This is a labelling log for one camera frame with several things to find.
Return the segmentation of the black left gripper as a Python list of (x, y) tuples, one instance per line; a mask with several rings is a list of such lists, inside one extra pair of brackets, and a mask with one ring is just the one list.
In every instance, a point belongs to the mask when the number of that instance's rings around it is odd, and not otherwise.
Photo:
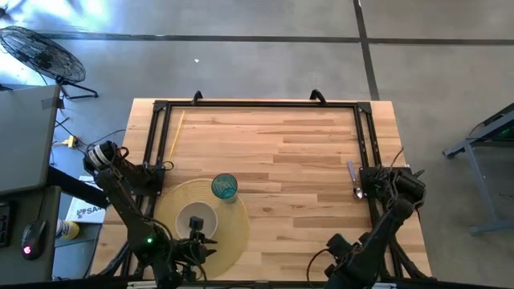
[[(186, 281), (195, 281), (197, 279), (196, 272), (193, 270), (193, 266), (199, 267), (199, 247), (202, 244), (217, 244), (218, 242), (209, 238), (204, 237), (201, 232), (203, 229), (203, 219), (200, 217), (193, 216), (189, 220), (190, 235), (188, 238), (181, 238), (177, 241), (179, 258), (185, 265), (182, 267), (182, 277)], [(206, 258), (216, 253), (215, 249), (202, 249), (202, 261), (206, 261)]]

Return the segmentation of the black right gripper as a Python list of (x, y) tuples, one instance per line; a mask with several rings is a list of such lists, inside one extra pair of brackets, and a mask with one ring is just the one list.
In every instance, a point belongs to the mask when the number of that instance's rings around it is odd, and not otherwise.
[(360, 242), (350, 244), (341, 234), (334, 234), (327, 241), (326, 246), (335, 261), (324, 271), (329, 281), (336, 279), (362, 280), (359, 267), (355, 263), (355, 258), (363, 249)]

